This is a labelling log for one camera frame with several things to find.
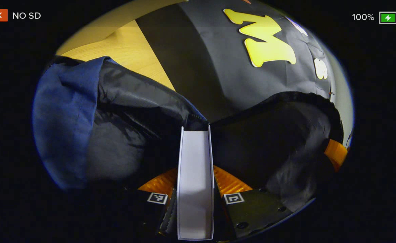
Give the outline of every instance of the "black fabric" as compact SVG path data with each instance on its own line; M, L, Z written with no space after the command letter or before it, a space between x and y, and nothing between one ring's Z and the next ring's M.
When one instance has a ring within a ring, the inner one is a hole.
M77 60L77 59L72 59L70 57L65 57L65 56L59 56L59 55L54 55L53 59L49 63L51 64L64 64L66 66L76 66L80 63L83 63L83 60Z
M252 22L232 23L223 9L274 19L282 29L274 36L293 48L296 64L274 60L252 66L244 40L264 40L241 34L239 29ZM313 92L330 98L332 67L314 35L306 28L308 36L300 33L284 14L266 4L190 0L151 12L137 23L176 91L211 123L279 92ZM315 58L326 64L327 79L318 79Z
M206 126L183 97L121 65L105 62L87 151L88 180L136 188L178 164L181 126ZM193 116L194 123L186 123Z
M178 4L146 14L136 22L175 91L187 97L210 122L233 114L207 47Z
M334 173L324 150L329 138L341 142L341 134L339 113L329 100L284 92L213 123L213 161L252 188L266 187L296 211Z

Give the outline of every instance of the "dark background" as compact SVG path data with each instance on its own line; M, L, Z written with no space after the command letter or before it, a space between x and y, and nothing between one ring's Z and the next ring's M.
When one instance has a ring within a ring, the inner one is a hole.
M0 8L42 15L0 23L0 241L92 242L109 234L92 223L109 221L113 212L104 200L72 200L48 176L33 142L31 104L56 49L124 2L0 0ZM355 125L349 156L321 198L247 242L396 242L396 25L377 20L379 11L396 11L396 1L267 2L315 32L340 59L354 92ZM375 20L352 19L364 13ZM94 214L82 215L85 207Z

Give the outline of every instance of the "blue fabric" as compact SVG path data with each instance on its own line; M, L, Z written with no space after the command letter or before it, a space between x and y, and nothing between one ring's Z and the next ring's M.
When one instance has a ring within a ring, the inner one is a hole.
M43 164L63 190L83 188L86 183L85 154L105 60L114 62L100 57L77 66L53 64L36 90L34 139Z

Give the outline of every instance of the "wooden surface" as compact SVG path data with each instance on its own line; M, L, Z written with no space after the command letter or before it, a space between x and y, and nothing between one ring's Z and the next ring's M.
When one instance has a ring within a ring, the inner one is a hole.
M83 61L109 56L125 68L174 90L170 79L135 20L119 28L104 40L74 48L62 56Z
M121 26L132 20L153 12L157 9L188 0L133 0L106 14L79 29L73 36L63 43L57 50L62 55L73 48L89 43L101 41Z

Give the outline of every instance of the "light wooden table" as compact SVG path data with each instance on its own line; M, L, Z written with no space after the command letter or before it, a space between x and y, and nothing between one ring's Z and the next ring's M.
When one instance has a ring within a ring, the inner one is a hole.
M104 40L71 49L62 56L83 61L109 56L125 68L175 90L135 20Z

